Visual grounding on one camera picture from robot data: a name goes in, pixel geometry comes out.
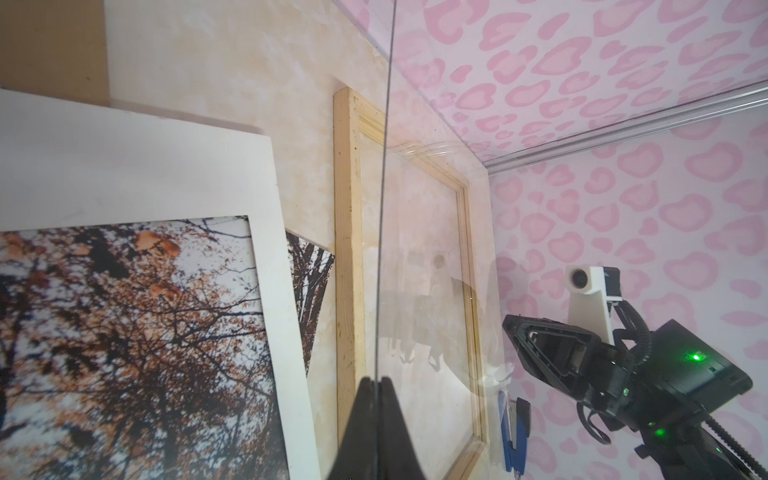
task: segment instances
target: camera lens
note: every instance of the camera lens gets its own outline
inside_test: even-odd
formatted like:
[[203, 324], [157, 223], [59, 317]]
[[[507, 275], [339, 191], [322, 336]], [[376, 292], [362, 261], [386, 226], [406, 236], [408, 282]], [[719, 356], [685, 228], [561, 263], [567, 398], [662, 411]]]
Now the camera lens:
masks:
[[588, 281], [589, 277], [587, 276], [587, 272], [584, 272], [583, 270], [574, 270], [571, 274], [571, 282], [576, 288], [586, 287]]

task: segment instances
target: metal strip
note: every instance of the metal strip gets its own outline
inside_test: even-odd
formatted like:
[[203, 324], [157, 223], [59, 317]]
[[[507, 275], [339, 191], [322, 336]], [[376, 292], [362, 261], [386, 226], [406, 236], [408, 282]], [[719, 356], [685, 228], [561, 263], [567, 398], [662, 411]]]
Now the metal strip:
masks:
[[554, 160], [631, 138], [669, 130], [695, 121], [768, 104], [768, 81], [747, 85], [712, 97], [679, 105], [617, 124], [586, 131], [538, 147], [494, 158], [484, 163], [489, 175], [512, 168]]

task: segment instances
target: pink wallpaper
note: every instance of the pink wallpaper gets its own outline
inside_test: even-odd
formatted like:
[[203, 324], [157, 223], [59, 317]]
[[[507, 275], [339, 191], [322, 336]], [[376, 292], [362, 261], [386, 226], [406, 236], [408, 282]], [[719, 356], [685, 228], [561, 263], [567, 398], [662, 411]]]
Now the pink wallpaper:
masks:
[[[392, 0], [336, 0], [388, 50]], [[768, 78], [765, 0], [399, 0], [394, 61], [481, 161]]]
[[[619, 267], [651, 329], [674, 318], [752, 377], [715, 417], [768, 464], [768, 108], [499, 174], [491, 189], [502, 314], [563, 321], [566, 264]], [[573, 401], [514, 377], [533, 405], [532, 478], [661, 478], [634, 454], [639, 436], [599, 445]]]

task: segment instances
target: tree photo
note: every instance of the tree photo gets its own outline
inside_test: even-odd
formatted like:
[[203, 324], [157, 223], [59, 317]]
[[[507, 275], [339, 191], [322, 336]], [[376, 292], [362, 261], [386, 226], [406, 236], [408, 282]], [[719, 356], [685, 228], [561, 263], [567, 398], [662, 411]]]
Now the tree photo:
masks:
[[288, 478], [247, 218], [0, 233], [17, 478]]

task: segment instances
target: white photo mat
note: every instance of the white photo mat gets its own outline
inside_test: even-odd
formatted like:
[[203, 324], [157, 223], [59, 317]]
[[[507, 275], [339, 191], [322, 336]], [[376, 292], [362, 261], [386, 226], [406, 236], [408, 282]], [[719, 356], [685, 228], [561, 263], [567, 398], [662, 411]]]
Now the white photo mat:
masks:
[[252, 226], [290, 477], [319, 480], [270, 139], [0, 90], [0, 231], [234, 215]]

